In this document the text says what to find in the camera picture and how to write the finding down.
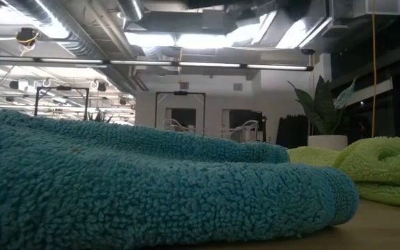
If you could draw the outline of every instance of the lime green towel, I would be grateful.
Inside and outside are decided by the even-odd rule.
[[[364,199],[400,206],[400,138],[359,140],[341,152],[300,147],[288,153],[292,163],[331,165],[344,171]]]

